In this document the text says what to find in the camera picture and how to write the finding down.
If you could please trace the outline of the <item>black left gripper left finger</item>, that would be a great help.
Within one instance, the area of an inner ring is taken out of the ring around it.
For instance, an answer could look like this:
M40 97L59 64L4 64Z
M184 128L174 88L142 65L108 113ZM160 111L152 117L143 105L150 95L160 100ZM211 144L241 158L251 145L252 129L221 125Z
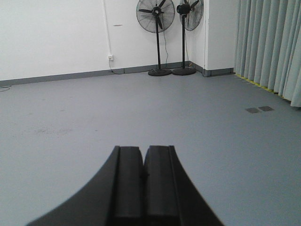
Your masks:
M116 146L72 197L31 226L139 226L143 218L143 160L138 147Z

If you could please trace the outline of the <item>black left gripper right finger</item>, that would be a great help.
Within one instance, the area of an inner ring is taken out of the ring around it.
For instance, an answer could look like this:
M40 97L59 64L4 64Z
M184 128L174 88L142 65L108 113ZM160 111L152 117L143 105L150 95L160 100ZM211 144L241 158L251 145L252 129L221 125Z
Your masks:
M144 161L146 226L221 226L184 170L174 146L151 145Z

